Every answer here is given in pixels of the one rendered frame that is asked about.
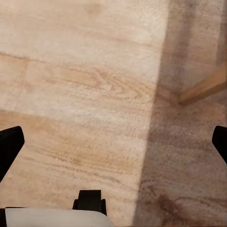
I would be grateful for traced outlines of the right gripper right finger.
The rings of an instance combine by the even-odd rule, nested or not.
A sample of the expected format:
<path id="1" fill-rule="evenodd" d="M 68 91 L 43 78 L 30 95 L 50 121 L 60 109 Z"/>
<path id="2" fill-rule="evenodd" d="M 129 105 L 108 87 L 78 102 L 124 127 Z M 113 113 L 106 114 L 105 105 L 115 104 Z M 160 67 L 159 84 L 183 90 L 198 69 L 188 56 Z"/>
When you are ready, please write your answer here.
<path id="1" fill-rule="evenodd" d="M 212 143 L 227 164 L 227 128 L 216 126 Z"/>

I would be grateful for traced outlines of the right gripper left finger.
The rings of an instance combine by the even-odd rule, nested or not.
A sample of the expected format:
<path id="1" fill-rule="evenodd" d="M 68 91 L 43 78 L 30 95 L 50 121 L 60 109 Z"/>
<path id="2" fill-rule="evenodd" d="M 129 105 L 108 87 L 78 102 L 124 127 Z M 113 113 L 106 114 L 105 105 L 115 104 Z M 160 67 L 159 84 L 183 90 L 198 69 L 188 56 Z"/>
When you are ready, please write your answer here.
<path id="1" fill-rule="evenodd" d="M 20 126 L 0 131 L 0 182 L 25 143 Z"/>

